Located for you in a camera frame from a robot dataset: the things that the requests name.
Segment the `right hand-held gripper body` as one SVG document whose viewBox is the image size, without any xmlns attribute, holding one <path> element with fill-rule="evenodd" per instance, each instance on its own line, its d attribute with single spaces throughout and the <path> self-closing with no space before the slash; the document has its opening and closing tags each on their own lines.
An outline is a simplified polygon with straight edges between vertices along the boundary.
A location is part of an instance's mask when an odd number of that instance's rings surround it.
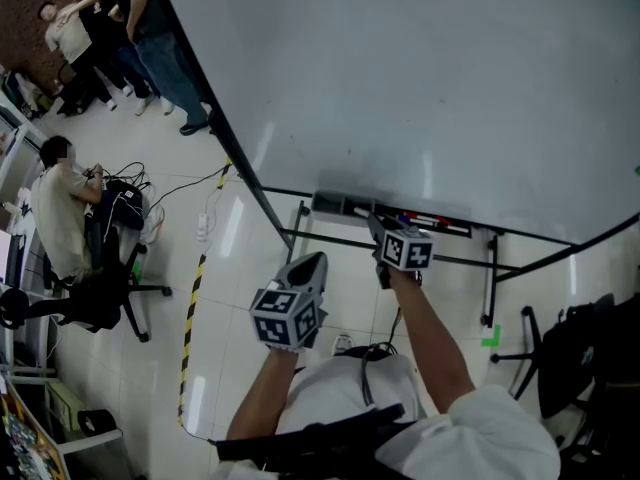
<svg viewBox="0 0 640 480">
<path fill-rule="evenodd" d="M 376 274 L 382 289 L 390 288 L 392 268 L 411 274 L 422 282 L 422 272 L 431 262 L 433 240 L 431 236 L 415 226 L 398 229 L 382 229 L 373 232 L 376 249 L 373 258 Z"/>
</svg>

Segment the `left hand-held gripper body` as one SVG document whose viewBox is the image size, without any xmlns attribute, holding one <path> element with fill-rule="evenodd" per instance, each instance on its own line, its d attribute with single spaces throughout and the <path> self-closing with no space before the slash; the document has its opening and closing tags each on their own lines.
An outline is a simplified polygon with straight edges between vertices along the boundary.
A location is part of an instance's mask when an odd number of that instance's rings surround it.
<svg viewBox="0 0 640 480">
<path fill-rule="evenodd" d="M 322 309 L 327 274 L 326 254 L 315 252 L 283 266 L 258 290 L 250 308 L 258 341 L 293 353 L 312 348 L 327 317 Z"/>
</svg>

